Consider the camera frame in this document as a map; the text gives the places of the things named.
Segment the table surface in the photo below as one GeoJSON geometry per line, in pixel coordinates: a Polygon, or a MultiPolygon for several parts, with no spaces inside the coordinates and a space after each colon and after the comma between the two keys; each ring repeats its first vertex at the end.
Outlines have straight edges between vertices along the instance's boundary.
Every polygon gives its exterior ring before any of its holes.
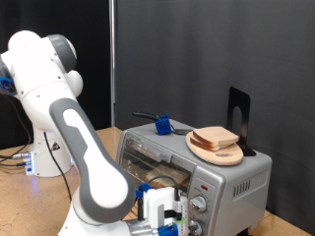
{"type": "MultiPolygon", "coordinates": [[[[112,158],[116,158],[122,131],[111,127],[97,131],[101,141],[112,158]]],[[[0,154],[9,155],[18,147],[0,150],[0,154]]],[[[73,166],[66,173],[73,194],[80,180],[73,166]]],[[[60,231],[69,210],[70,202],[61,176],[40,178],[27,176],[24,167],[0,167],[0,236],[56,236],[60,231]]],[[[136,209],[125,217],[136,217],[136,209]]],[[[255,236],[282,236],[310,234],[266,211],[264,218],[255,230],[255,236]]]]}

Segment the wooden plate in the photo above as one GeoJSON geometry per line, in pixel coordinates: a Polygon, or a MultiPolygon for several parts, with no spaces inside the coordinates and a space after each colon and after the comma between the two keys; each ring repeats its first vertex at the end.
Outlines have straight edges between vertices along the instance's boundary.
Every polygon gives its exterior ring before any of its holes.
{"type": "Polygon", "coordinates": [[[186,136],[186,144],[190,150],[198,157],[216,165],[235,165],[242,161],[244,155],[242,149],[233,144],[229,147],[222,148],[217,151],[205,150],[200,147],[194,146],[190,143],[190,138],[193,136],[193,132],[190,132],[186,136]]]}

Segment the silver toaster oven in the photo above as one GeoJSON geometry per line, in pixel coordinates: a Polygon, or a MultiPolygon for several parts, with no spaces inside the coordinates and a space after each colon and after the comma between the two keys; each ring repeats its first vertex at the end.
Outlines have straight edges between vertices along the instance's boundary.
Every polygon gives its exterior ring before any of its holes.
{"type": "MultiPolygon", "coordinates": [[[[170,123],[176,129],[194,129],[170,123]]],[[[190,202],[189,220],[202,228],[199,235],[233,236],[255,228],[265,213],[272,160],[256,152],[234,166],[213,165],[190,151],[185,136],[159,136],[155,124],[149,124],[123,132],[116,161],[133,177],[136,188],[157,175],[173,177],[190,202]]],[[[151,184],[173,185],[168,179],[151,184]]]]}

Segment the toaster oven window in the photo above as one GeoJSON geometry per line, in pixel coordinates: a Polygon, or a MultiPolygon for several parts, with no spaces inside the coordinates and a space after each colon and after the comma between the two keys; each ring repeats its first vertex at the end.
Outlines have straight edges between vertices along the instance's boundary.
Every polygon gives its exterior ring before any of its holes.
{"type": "MultiPolygon", "coordinates": [[[[191,172],[182,167],[165,161],[157,162],[151,157],[147,157],[139,150],[125,145],[120,158],[120,165],[132,176],[136,188],[159,175],[168,175],[173,177],[178,188],[188,194],[191,172]]],[[[170,179],[159,178],[150,183],[155,188],[174,187],[174,183],[170,179]]]]}

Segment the black backdrop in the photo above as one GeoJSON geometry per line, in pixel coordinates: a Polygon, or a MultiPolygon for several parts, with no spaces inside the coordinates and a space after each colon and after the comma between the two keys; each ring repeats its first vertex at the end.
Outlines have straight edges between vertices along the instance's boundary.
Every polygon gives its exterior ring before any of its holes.
{"type": "MultiPolygon", "coordinates": [[[[39,36],[63,34],[75,46],[77,70],[84,80],[78,101],[96,129],[110,126],[110,36],[108,1],[1,0],[0,53],[12,34],[32,30],[39,36]]],[[[27,122],[21,104],[15,99],[27,122]]],[[[11,105],[0,96],[0,149],[22,145],[27,136],[11,105]]]]}
{"type": "Polygon", "coordinates": [[[315,1],[117,0],[116,126],[142,110],[226,125],[251,96],[249,146],[273,159],[268,207],[315,234],[315,1]]]}

